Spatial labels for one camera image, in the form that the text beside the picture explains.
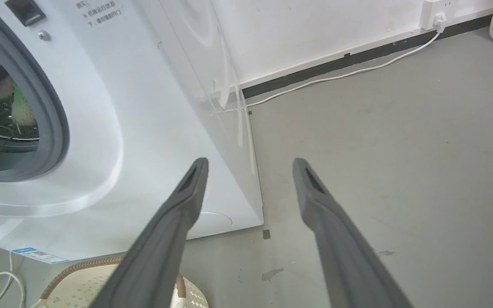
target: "white wall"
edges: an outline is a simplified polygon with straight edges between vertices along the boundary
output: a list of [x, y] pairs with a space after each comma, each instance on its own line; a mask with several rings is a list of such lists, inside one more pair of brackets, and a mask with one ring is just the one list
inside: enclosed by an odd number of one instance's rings
[[[212, 0], [243, 86], [418, 35], [423, 0]], [[491, 14], [459, 0], [455, 22]]]

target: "washing machine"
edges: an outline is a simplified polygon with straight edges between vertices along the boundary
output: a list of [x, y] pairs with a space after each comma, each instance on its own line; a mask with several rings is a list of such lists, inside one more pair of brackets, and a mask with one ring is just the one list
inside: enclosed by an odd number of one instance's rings
[[46, 263], [126, 251], [198, 157], [188, 238], [263, 224], [210, 0], [0, 0], [0, 248]]

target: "power outlet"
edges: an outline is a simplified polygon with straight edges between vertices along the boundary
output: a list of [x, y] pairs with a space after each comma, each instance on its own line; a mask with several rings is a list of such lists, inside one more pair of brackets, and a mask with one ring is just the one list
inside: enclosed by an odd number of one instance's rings
[[419, 27], [424, 30], [436, 28], [435, 16], [438, 14], [445, 14], [445, 25], [450, 24], [456, 14], [457, 3], [458, 0], [423, 0]]

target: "concrete floor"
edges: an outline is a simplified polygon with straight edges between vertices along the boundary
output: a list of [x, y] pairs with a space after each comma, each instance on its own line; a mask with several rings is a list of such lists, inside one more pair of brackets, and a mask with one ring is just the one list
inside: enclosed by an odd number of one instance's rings
[[[211, 307], [329, 306], [315, 240], [299, 215], [295, 157], [311, 163], [414, 306], [493, 306], [493, 41], [487, 32], [437, 41], [386, 68], [253, 107], [266, 224], [190, 240], [182, 260], [183, 274]], [[262, 230], [270, 230], [269, 239]], [[0, 251], [0, 271], [7, 270], [6, 259]], [[27, 306], [69, 265], [16, 260]], [[17, 302], [14, 285], [0, 307]]]

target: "white cable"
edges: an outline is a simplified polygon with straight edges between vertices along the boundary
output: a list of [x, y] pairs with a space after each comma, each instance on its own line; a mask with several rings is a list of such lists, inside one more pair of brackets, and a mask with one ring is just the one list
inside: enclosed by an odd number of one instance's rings
[[261, 100], [261, 101], [259, 101], [257, 103], [249, 104], [249, 105], [247, 105], [247, 107], [252, 107], [252, 106], [256, 106], [256, 105], [260, 105], [260, 104], [266, 103], [266, 101], [271, 100], [271, 99], [274, 99], [277, 96], [281, 96], [282, 94], [290, 93], [292, 91], [295, 91], [295, 90], [298, 90], [298, 89], [301, 89], [301, 88], [305, 88], [306, 86], [310, 86], [312, 84], [316, 84], [316, 83], [324, 82], [324, 81], [329, 81], [329, 80], [341, 79], [341, 78], [345, 78], [345, 77], [348, 77], [348, 76], [351, 76], [351, 75], [355, 75], [355, 74], [358, 74], [358, 73], [373, 71], [373, 70], [377, 70], [378, 68], [383, 68], [384, 66], [388, 66], [389, 64], [394, 63], [395, 61], [401, 60], [402, 58], [404, 58], [406, 56], [409, 56], [409, 55], [411, 55], [413, 53], [417, 53], [418, 51], [420, 51], [423, 48], [427, 47], [427, 45], [429, 45], [430, 43], [433, 43], [433, 41], [435, 41], [437, 39], [437, 37], [439, 37], [439, 35], [442, 32], [444, 32], [444, 27], [442, 27], [441, 25], [442, 25], [442, 23], [440, 23], [438, 25], [439, 27], [437, 29], [436, 35], [430, 41], [428, 41], [424, 45], [421, 45], [420, 47], [418, 47], [418, 48], [416, 48], [416, 49], [414, 49], [412, 51], [409, 51], [409, 52], [407, 52], [407, 53], [405, 53], [403, 55], [398, 56], [397, 58], [395, 58], [395, 59], [393, 59], [393, 60], [391, 60], [391, 61], [389, 61], [387, 63], [384, 63], [382, 65], [378, 65], [378, 66], [374, 66], [372, 68], [363, 68], [362, 70], [354, 71], [354, 72], [351, 72], [351, 73], [348, 73], [348, 74], [345, 74], [345, 75], [341, 75], [341, 76], [330, 77], [330, 78], [323, 78], [323, 79], [319, 79], [319, 80], [313, 80], [313, 81], [304, 83], [301, 86], [296, 86], [296, 88], [292, 88], [290, 90], [286, 90], [286, 91], [283, 91], [283, 92], [274, 94], [274, 95], [268, 97], [267, 99]]
[[24, 285], [22, 284], [22, 281], [14, 274], [12, 273], [12, 252], [9, 252], [9, 263], [10, 263], [10, 271], [8, 272], [0, 272], [0, 275], [9, 275], [9, 279], [7, 280], [7, 283], [3, 290], [0, 293], [0, 300], [4, 296], [5, 292], [9, 288], [10, 284], [12, 283], [12, 279], [16, 280], [16, 283], [18, 283], [18, 287], [20, 288], [20, 306], [19, 308], [24, 308], [24, 300], [26, 298], [26, 292], [24, 291]]

